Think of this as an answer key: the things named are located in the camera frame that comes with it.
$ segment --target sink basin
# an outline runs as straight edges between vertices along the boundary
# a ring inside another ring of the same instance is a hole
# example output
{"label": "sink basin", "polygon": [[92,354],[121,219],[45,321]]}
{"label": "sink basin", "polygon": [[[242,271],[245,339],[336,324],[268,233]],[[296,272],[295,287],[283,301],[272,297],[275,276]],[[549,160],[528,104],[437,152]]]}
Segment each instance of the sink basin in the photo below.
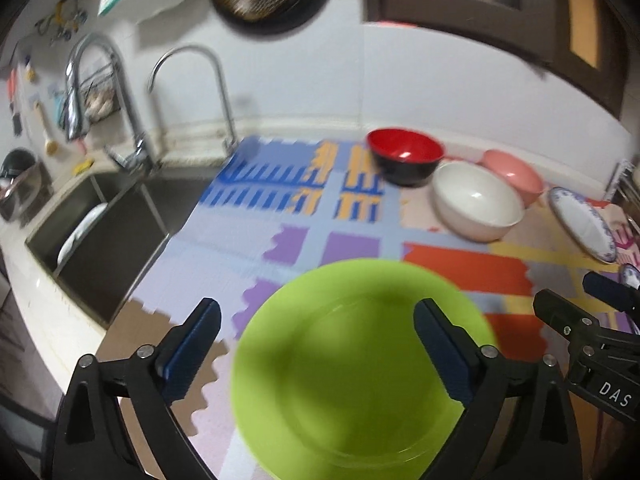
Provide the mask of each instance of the sink basin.
{"label": "sink basin", "polygon": [[[62,200],[27,247],[58,285],[105,328],[219,168],[165,168],[152,176],[95,173]],[[63,243],[96,205],[109,205],[58,265]]]}

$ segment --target screw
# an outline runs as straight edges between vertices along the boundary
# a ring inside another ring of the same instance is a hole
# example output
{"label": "screw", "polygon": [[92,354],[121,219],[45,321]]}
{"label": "screw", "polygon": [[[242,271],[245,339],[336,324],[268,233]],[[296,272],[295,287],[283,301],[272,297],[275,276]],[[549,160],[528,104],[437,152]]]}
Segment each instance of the screw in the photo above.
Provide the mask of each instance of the screw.
{"label": "screw", "polygon": [[551,354],[544,354],[542,356],[542,362],[547,366],[556,366],[558,364],[558,360]]}
{"label": "screw", "polygon": [[147,357],[151,357],[154,353],[153,345],[142,345],[140,348],[136,350],[136,354],[140,359],[146,359]]}
{"label": "screw", "polygon": [[498,357],[498,349],[495,346],[484,345],[482,346],[480,351],[482,352],[482,355],[484,357],[488,357],[489,359],[494,359]]}
{"label": "screw", "polygon": [[93,362],[94,356],[92,356],[91,354],[85,354],[78,359],[78,366],[81,368],[87,368]]}

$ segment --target faucet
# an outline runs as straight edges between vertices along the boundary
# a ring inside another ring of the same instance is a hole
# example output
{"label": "faucet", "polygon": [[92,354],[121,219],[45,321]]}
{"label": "faucet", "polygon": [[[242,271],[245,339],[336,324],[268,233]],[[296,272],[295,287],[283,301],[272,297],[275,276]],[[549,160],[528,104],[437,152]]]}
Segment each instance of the faucet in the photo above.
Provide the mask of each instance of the faucet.
{"label": "faucet", "polygon": [[146,86],[146,91],[151,94],[154,90],[154,84],[156,82],[156,76],[158,75],[158,71],[160,67],[164,65],[164,62],[169,59],[174,54],[178,54],[179,52],[197,52],[205,56],[216,71],[216,78],[218,80],[218,92],[220,93],[220,101],[222,102],[222,112],[225,115],[226,120],[226,128],[228,129],[228,138],[223,141],[223,145],[225,147],[226,154],[231,156],[235,153],[238,148],[238,134],[236,134],[236,128],[234,126],[234,119],[231,115],[231,106],[229,105],[229,96],[226,90],[225,76],[222,72],[222,63],[220,63],[220,58],[216,55],[215,52],[208,49],[205,46],[197,45],[197,44],[188,44],[184,46],[178,46],[172,48],[167,53],[162,56],[156,66],[151,72],[149,76],[149,81]]}
{"label": "faucet", "polygon": [[140,127],[138,112],[131,100],[129,86],[122,66],[122,58],[112,41],[102,34],[91,32],[82,38],[71,50],[69,61],[66,65],[66,100],[65,100],[65,129],[68,142],[82,139],[89,132],[89,122],[84,116],[84,99],[80,91],[80,61],[82,54],[90,45],[96,45],[108,56],[113,69],[116,94],[118,101],[127,115],[131,126],[131,134],[135,144],[135,152],[128,156],[116,153],[109,146],[104,147],[105,153],[116,165],[124,171],[132,173],[143,169],[149,173],[156,167],[146,145],[145,134]]}

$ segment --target white bowl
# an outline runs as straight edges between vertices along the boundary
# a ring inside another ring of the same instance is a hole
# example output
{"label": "white bowl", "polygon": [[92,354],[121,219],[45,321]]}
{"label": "white bowl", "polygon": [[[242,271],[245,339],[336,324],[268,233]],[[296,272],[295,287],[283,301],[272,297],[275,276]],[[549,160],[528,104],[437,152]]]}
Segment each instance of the white bowl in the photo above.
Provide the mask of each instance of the white bowl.
{"label": "white bowl", "polygon": [[440,166],[433,198],[447,227],[475,242],[499,240],[524,216],[522,199],[509,184],[469,162]]}

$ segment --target pink bowl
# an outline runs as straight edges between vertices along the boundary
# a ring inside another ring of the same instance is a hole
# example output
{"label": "pink bowl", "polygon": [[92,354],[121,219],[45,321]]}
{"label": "pink bowl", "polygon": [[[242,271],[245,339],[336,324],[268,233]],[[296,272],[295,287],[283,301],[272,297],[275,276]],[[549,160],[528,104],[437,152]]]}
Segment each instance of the pink bowl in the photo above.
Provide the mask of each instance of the pink bowl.
{"label": "pink bowl", "polygon": [[536,170],[524,160],[509,153],[487,150],[482,156],[480,166],[493,171],[513,187],[524,202],[524,207],[533,204],[545,189],[545,184]]}

